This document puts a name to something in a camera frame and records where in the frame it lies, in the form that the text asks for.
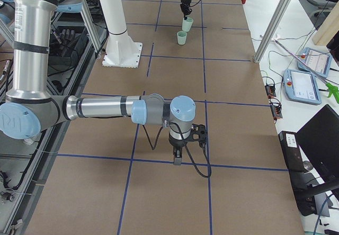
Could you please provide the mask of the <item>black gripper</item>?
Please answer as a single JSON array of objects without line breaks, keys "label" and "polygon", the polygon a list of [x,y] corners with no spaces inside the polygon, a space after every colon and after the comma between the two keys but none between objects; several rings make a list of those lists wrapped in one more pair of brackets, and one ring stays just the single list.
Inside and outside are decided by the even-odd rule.
[{"label": "black gripper", "polygon": [[180,8],[181,8],[181,11],[184,15],[184,19],[187,20],[188,19],[188,15],[191,14],[191,8],[189,5],[186,5],[184,3],[181,3],[180,4]]},{"label": "black gripper", "polygon": [[169,136],[169,142],[173,146],[173,156],[174,161],[173,164],[175,166],[180,166],[182,164],[182,149],[183,147],[187,147],[187,140],[178,140]]}]

